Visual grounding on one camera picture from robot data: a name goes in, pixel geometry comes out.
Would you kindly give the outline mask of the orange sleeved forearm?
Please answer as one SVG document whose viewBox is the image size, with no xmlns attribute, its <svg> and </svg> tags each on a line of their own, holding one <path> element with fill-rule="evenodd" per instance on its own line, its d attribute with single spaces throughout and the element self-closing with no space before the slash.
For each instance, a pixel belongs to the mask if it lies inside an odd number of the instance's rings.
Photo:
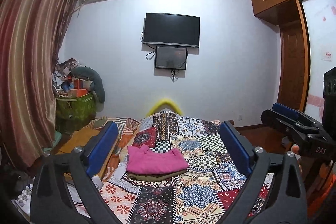
<svg viewBox="0 0 336 224">
<path fill-rule="evenodd" d="M 300 148 L 297 144 L 292 145 L 290 150 L 295 153 L 304 182 L 307 182 L 308 174 L 313 170 L 313 164 L 317 163 L 319 167 L 319 171 L 313 174 L 313 182 L 306 192 L 307 216 L 312 219 L 326 201 L 333 186 L 335 186 L 334 161 L 330 161 L 328 164 L 324 162 L 320 164 L 317 160 L 303 157 L 300 155 Z"/>
</svg>

